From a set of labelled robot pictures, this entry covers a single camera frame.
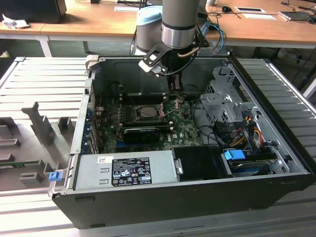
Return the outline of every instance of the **yellow wire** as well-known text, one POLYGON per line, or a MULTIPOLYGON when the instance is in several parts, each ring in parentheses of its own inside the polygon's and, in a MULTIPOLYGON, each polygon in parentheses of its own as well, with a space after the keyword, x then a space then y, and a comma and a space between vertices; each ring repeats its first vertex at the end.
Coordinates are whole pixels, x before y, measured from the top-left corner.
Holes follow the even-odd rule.
POLYGON ((243 142, 244 140, 246 140, 246 137, 245 137, 245 136, 243 136, 242 138, 240 138, 238 141, 232 143, 232 144, 231 144, 231 147, 240 144, 240 143, 243 142))

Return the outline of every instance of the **warning label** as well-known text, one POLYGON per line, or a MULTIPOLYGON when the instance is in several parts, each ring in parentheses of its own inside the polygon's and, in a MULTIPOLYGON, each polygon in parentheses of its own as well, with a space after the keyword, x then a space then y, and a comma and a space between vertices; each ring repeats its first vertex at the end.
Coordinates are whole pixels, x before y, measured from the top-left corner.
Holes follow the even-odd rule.
POLYGON ((112 171, 114 187, 152 183, 149 157, 114 159, 112 171))

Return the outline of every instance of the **white paper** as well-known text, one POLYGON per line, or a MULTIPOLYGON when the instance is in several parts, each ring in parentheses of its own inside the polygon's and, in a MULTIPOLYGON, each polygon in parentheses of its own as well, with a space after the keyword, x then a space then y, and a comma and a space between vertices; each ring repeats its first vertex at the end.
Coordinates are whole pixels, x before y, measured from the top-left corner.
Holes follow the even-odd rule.
POLYGON ((30 25, 28 25, 26 23, 25 20, 13 20, 13 19, 10 19, 10 18, 6 17, 3 14, 2 14, 2 17, 3 17, 2 23, 5 24, 7 27, 9 27, 11 29, 23 28, 23 27, 30 26, 30 25))
POLYGON ((249 19, 276 20, 271 15, 243 13, 243 16, 249 19))
POLYGON ((139 7, 133 6, 115 6, 114 11, 127 11, 127 12, 137 12, 139 7))

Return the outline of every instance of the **red wire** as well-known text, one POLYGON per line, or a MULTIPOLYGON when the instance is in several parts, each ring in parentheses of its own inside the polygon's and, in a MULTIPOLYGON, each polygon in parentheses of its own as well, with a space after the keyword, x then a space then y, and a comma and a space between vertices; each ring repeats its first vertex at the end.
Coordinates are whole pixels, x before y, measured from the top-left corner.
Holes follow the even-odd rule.
POLYGON ((234 134, 234 140, 236 140, 236 137, 237 137, 237 135, 238 135, 238 132, 240 132, 240 131, 242 131, 241 129, 238 129, 236 132, 235 132, 235 134, 234 134))

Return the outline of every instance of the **computer case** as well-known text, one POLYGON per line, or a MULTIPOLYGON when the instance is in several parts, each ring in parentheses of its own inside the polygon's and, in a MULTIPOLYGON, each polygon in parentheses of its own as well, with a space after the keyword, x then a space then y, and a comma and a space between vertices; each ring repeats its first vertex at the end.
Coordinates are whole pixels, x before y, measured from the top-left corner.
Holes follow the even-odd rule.
POLYGON ((14 20, 30 22, 60 23, 67 8, 65 0, 2 0, 2 14, 14 20))

